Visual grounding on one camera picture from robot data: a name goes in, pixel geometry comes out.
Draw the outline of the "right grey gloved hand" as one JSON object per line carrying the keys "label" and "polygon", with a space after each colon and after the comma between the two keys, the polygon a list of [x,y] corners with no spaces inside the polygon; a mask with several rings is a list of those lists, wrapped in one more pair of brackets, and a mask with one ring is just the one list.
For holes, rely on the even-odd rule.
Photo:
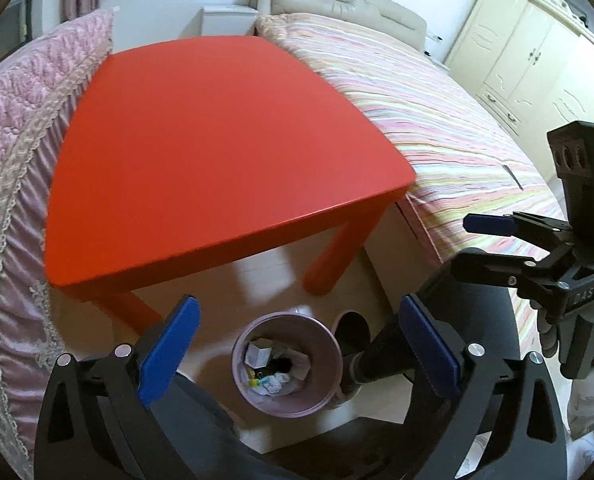
{"label": "right grey gloved hand", "polygon": [[557,323],[536,301],[530,307],[538,312],[538,333],[544,356],[558,356],[560,371],[567,378],[587,378],[594,367],[594,304],[582,307]]}

